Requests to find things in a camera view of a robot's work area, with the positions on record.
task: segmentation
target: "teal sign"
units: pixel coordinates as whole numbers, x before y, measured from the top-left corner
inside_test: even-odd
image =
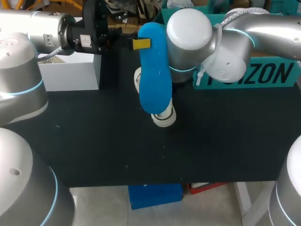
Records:
[[[294,60],[281,57],[252,57],[244,77],[238,82],[223,83],[212,79],[205,73],[200,85],[196,85],[197,72],[194,73],[195,89],[241,89],[291,87],[301,74]]]

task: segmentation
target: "gray floor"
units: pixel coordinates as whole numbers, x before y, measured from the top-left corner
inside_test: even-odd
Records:
[[[248,183],[253,201],[262,182]],[[132,210],[127,186],[72,188],[76,196],[74,226],[241,226],[233,184],[191,195],[181,202]],[[270,226],[268,216],[258,226]]]

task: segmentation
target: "blue box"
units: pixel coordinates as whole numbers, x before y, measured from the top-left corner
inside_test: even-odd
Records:
[[[132,209],[178,202],[182,200],[183,190],[180,184],[128,186]]]

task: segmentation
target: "cable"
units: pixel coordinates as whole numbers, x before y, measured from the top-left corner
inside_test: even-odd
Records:
[[[38,62],[41,62],[41,61],[44,61],[44,60],[48,60],[48,59],[54,57],[55,55],[61,53],[62,51],[63,51],[63,48],[62,48],[62,47],[59,47],[59,48],[57,48],[55,51],[49,53],[47,56],[43,56],[43,57],[41,57],[41,58],[38,58],[37,61],[38,61]]]
[[[263,8],[246,8],[246,9],[238,11],[237,13],[229,16],[221,24],[222,24],[222,26],[225,26],[227,23],[229,23],[230,21],[232,21],[236,17],[241,16],[241,15],[246,14],[246,13],[252,13],[252,12],[259,12],[259,13],[263,13],[263,14],[269,14],[269,11],[267,11]]]
[[[220,48],[221,48],[221,44],[222,44],[222,25],[221,24],[216,24],[215,27],[217,27],[217,41],[216,41],[216,45],[214,48],[214,53],[210,56],[210,58],[208,59],[208,61],[206,62],[206,64],[204,64],[204,62],[201,64],[201,70],[198,72],[198,79],[196,82],[196,85],[199,86],[201,83],[201,79],[206,71],[206,69],[208,69],[209,67],[212,66],[212,64],[215,62],[216,56],[218,55]]]

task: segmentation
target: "white joint cap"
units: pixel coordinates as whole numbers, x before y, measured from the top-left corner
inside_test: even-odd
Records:
[[[36,48],[25,35],[0,32],[0,69],[23,65],[36,56]]]
[[[215,80],[231,83],[239,81],[246,72],[242,58],[221,46],[216,56],[212,54],[203,63],[207,74]]]
[[[287,171],[294,188],[301,196],[301,136],[293,143],[288,153]]]
[[[210,41],[212,26],[208,17],[202,12],[193,8],[184,8],[169,18],[166,32],[177,47],[197,50]]]
[[[0,128],[0,216],[21,195],[32,172],[32,150],[13,131]]]

